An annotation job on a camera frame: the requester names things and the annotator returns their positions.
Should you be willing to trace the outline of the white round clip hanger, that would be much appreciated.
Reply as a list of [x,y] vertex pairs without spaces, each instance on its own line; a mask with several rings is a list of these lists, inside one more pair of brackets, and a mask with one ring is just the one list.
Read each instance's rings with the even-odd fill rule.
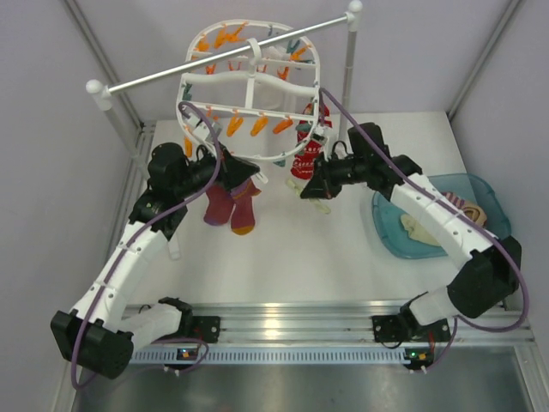
[[244,19],[204,28],[190,42],[186,62],[240,46],[247,50],[182,74],[177,96],[210,119],[236,156],[279,167],[304,150],[319,113],[320,59],[312,41],[300,36],[260,44],[290,29]]

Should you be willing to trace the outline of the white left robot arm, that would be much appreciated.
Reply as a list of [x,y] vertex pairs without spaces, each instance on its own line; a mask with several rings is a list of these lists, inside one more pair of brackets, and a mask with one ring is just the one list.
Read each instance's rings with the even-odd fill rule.
[[175,142],[153,149],[146,190],[138,198],[122,238],[88,291],[69,312],[58,311],[51,331],[62,357],[103,378],[118,378],[132,355],[162,338],[183,341],[194,333],[192,307],[165,297],[145,312],[124,318],[151,260],[175,235],[188,204],[211,187],[239,188],[260,167],[222,147],[204,145],[189,159]]

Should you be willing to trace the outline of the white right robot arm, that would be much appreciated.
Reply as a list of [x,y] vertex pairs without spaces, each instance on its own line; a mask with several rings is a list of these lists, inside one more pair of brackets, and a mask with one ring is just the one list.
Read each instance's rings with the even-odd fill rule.
[[318,156],[301,198],[332,199],[343,186],[364,183],[413,217],[457,269],[448,285],[401,307],[397,318],[405,337],[420,340],[442,319],[478,318],[520,287],[522,248],[516,239],[498,239],[474,223],[408,156],[392,156],[377,124],[356,124],[347,133],[351,154]]

